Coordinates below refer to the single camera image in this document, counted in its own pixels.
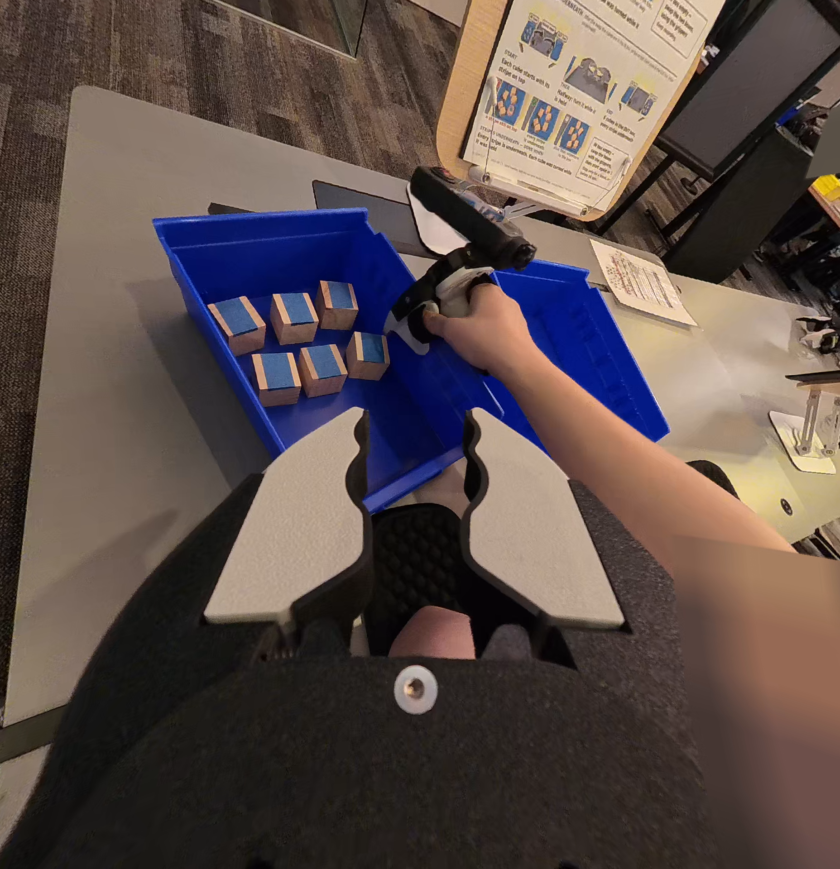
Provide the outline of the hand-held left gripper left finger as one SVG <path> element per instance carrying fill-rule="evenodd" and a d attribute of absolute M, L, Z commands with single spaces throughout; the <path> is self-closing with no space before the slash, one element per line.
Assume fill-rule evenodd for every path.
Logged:
<path fill-rule="evenodd" d="M 204 610 L 212 624 L 277 624 L 298 640 L 330 620 L 349 640 L 374 589 L 370 415 L 346 411 L 283 452 L 260 486 Z"/>

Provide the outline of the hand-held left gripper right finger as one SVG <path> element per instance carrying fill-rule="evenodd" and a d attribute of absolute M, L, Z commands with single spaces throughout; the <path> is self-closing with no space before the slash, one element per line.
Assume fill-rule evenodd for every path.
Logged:
<path fill-rule="evenodd" d="M 552 628 L 619 631 L 625 615 L 566 473 L 486 410 L 466 414 L 459 604 L 486 644 L 516 624 L 533 644 Z"/>

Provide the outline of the group of taped wooden cubes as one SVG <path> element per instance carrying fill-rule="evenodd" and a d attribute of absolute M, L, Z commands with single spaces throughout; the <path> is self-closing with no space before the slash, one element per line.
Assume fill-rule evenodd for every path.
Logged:
<path fill-rule="evenodd" d="M 262 407 L 333 396 L 348 379 L 379 382 L 389 370 L 387 338 L 355 328 L 360 305 L 351 282 L 319 280 L 314 296 L 275 293 L 268 320 L 247 296 L 211 302 L 207 309 L 232 354 L 250 358 L 250 381 Z"/>

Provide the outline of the blue plastic bin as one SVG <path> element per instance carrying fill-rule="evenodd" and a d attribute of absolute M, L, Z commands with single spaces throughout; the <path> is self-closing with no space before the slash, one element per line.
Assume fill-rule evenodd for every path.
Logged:
<path fill-rule="evenodd" d="M 653 442 L 667 420 L 588 269 L 534 260 L 493 280 L 523 313 L 537 348 L 601 404 Z"/>
<path fill-rule="evenodd" d="M 321 279 L 351 283 L 358 303 L 355 328 L 381 334 L 392 305 L 414 277 L 364 209 L 311 210 L 156 219 L 188 313 L 202 333 L 240 406 L 275 459 L 339 414 L 357 406 L 370 415 L 367 462 L 371 513 L 387 508 L 458 462 L 466 413 L 505 412 L 486 379 L 446 343 L 414 353 L 397 334 L 390 365 L 378 382 L 348 379 L 333 396 L 302 396 L 295 405 L 263 407 L 247 357 L 230 351 L 208 305 L 247 297 L 269 318 L 274 293 L 306 291 Z"/>

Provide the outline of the person's right hand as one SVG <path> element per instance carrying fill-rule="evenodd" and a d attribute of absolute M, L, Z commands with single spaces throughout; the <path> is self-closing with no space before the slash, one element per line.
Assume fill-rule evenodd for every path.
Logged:
<path fill-rule="evenodd" d="M 495 376 L 518 371 L 536 351 L 520 306 L 489 282 L 472 288 L 467 315 L 448 317 L 427 309 L 423 326 L 463 361 Z"/>

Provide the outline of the person's leg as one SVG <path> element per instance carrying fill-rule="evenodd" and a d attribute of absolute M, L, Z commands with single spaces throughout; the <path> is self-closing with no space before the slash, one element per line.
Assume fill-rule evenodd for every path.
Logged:
<path fill-rule="evenodd" d="M 394 638 L 389 657 L 475 659 L 469 616 L 439 606 L 422 607 Z"/>

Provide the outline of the printed paper sheet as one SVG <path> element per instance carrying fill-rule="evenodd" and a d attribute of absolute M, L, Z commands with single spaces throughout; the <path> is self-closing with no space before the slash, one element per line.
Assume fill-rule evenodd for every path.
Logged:
<path fill-rule="evenodd" d="M 603 280 L 622 305 L 688 328 L 698 326 L 664 266 L 592 238 Z"/>

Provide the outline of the black cabinet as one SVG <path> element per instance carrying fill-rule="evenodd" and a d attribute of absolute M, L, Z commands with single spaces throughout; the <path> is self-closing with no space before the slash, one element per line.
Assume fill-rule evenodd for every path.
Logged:
<path fill-rule="evenodd" d="M 826 116 L 794 133 L 768 133 L 713 188 L 718 193 L 664 256 L 668 272 L 704 282 L 729 278 L 778 231 L 805 195 Z"/>

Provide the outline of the dark partition panel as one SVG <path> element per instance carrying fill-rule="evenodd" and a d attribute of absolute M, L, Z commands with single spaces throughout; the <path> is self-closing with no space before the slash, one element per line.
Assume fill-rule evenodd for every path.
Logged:
<path fill-rule="evenodd" d="M 761 2 L 655 139 L 713 181 L 840 60 L 840 2 Z"/>

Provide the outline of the black and white tool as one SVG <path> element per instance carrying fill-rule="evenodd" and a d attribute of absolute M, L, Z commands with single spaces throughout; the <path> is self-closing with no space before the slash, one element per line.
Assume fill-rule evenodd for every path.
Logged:
<path fill-rule="evenodd" d="M 802 345 L 820 354 L 840 353 L 840 316 L 805 316 L 795 322 L 802 329 Z"/>

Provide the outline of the yellow bin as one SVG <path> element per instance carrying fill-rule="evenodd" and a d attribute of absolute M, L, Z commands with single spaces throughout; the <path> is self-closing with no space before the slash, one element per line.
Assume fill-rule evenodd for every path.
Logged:
<path fill-rule="evenodd" d="M 807 192 L 829 221 L 840 230 L 840 179 L 835 175 L 818 177 Z"/>

